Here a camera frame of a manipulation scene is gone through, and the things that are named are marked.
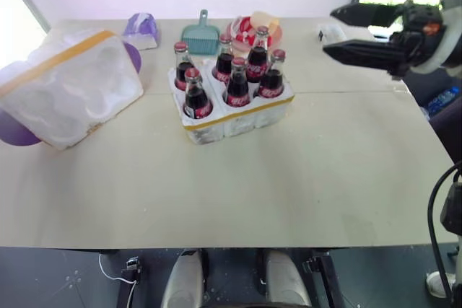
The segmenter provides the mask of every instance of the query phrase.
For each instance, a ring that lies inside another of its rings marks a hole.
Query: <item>teal dustpan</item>
[[[219,30],[207,25],[207,10],[201,10],[198,25],[189,25],[183,29],[181,40],[188,44],[189,53],[213,56],[217,53]]]

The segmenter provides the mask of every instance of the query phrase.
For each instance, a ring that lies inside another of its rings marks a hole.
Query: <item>bottle label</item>
[[[205,106],[201,108],[197,108],[195,110],[192,107],[185,105],[185,113],[189,118],[193,118],[193,119],[205,118],[211,112],[212,112],[212,104],[210,103],[210,101],[208,101]]]
[[[176,80],[175,80],[175,86],[176,86],[179,90],[183,90],[183,91],[186,90],[186,82],[180,81],[179,79],[176,79]]]
[[[222,72],[217,71],[215,78],[221,82],[227,83],[230,80],[231,74],[223,74]]]
[[[195,109],[195,111],[194,111],[195,117],[194,118],[195,119],[205,118],[206,116],[208,116],[210,114],[211,111],[212,111],[212,104],[210,103],[210,101],[208,101],[207,104],[204,107]]]
[[[266,71],[266,64],[263,65],[247,65],[247,80],[249,82],[259,82],[260,78]]]
[[[246,106],[249,102],[250,102],[250,97],[248,96],[248,93],[246,95],[243,95],[242,97],[233,97],[232,95],[228,95],[226,98],[226,103],[229,106],[233,106],[233,107]]]
[[[261,97],[266,97],[266,98],[271,99],[272,97],[278,97],[279,95],[281,95],[282,90],[283,90],[282,85],[280,87],[277,87],[276,89],[269,89],[269,88],[260,86],[258,88],[258,95],[260,95]]]

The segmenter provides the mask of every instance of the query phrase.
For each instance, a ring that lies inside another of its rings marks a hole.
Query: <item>coca-cola bottle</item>
[[[253,47],[248,54],[247,80],[251,83],[260,82],[265,73],[268,60],[268,27],[260,26],[257,28]]]
[[[185,72],[189,68],[193,68],[191,57],[188,52],[188,44],[184,42],[176,43],[174,46],[176,55],[176,78],[175,86],[178,89],[186,90]]]
[[[282,64],[285,58],[286,53],[283,50],[274,50],[273,54],[271,54],[271,63],[266,73],[261,77],[260,85],[258,86],[258,96],[272,98],[278,97],[282,93],[284,89],[282,84]]]
[[[250,102],[244,58],[232,60],[232,74],[226,88],[225,102],[233,107],[242,107]]]
[[[194,119],[201,119],[212,112],[210,102],[204,88],[202,88],[202,78],[199,70],[189,68],[185,73],[186,78],[186,98],[185,114]]]
[[[212,75],[221,82],[227,83],[231,76],[232,48],[231,36],[221,34],[219,36],[219,55],[217,65],[212,70]]]

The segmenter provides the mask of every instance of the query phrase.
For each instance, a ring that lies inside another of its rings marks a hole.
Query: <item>table surface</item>
[[[427,200],[451,161],[402,82],[343,66],[317,24],[282,19],[285,119],[197,146],[178,119],[167,70],[190,20],[160,20],[141,53],[145,95],[80,144],[0,143],[0,246],[348,247],[429,243]],[[212,24],[224,29],[226,20]],[[122,32],[126,21],[68,21]],[[348,38],[369,38],[348,28]],[[439,215],[448,185],[435,205]],[[454,236],[435,222],[441,242]]]

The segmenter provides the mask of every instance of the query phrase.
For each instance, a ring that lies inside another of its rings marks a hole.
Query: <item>yellow tape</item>
[[[243,115],[250,115],[251,113],[262,111],[262,110],[265,110],[265,109],[270,108],[270,107],[274,107],[274,106],[278,106],[278,105],[282,105],[282,104],[287,104],[288,102],[291,102],[293,99],[294,99],[294,95],[292,95],[288,99],[272,102],[271,104],[258,106],[258,107],[252,108],[251,110],[246,110],[246,111],[242,111],[242,112],[239,112],[239,113],[233,113],[232,115],[227,115],[226,117],[223,117],[223,118],[220,118],[220,119],[211,120],[210,122],[207,122],[207,123],[198,124],[197,126],[183,126],[183,127],[188,131],[207,128],[209,126],[214,126],[215,124],[218,124],[218,123],[226,122],[227,120],[230,120],[230,119],[233,119],[233,118],[242,117]]]
[[[56,54],[55,56],[47,59],[46,61],[43,61],[37,66],[27,70],[26,72],[17,76],[15,79],[1,86],[0,87],[0,97],[3,97],[4,95],[10,93],[12,90],[17,88],[21,84],[24,84],[24,83],[32,81],[33,79],[36,79],[37,77],[39,77],[41,74],[43,74],[47,70],[52,69],[54,66],[64,61],[67,61],[75,56],[78,56],[80,53],[83,53],[86,50],[89,50],[91,47],[115,35],[116,34],[108,30],[99,32],[98,34],[93,35],[92,37],[87,38],[86,40],[83,40],[81,43],[78,43],[75,46],[72,46],[68,48],[67,50],[64,50],[63,52]]]

